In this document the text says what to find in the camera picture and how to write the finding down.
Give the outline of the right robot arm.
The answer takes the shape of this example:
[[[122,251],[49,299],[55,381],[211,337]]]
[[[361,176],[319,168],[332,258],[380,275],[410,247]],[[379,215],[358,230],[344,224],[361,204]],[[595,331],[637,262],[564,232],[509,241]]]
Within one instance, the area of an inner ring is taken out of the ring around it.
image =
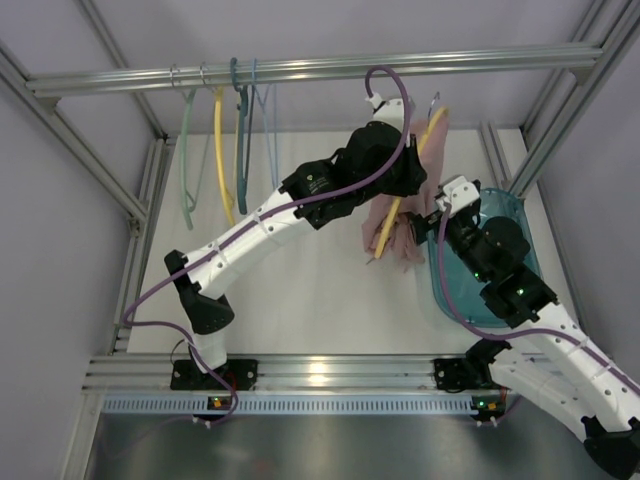
[[[466,353],[473,373],[515,391],[561,422],[594,463],[616,479],[639,469],[639,385],[581,329],[557,294],[524,262],[520,226],[504,216],[479,220],[480,204],[427,217],[412,214],[417,243],[432,230],[483,283],[480,296],[509,331],[479,336]]]

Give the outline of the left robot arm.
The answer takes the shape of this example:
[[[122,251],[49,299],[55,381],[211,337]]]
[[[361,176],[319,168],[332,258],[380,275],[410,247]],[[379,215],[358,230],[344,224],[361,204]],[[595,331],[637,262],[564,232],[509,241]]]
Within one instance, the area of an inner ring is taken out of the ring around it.
[[[224,330],[235,314],[227,288],[291,240],[385,194],[416,194],[427,179],[420,162],[423,136],[371,121],[355,130],[331,157],[305,162],[286,177],[253,214],[218,239],[190,253],[164,258],[191,330],[190,356],[201,373],[227,361]]]

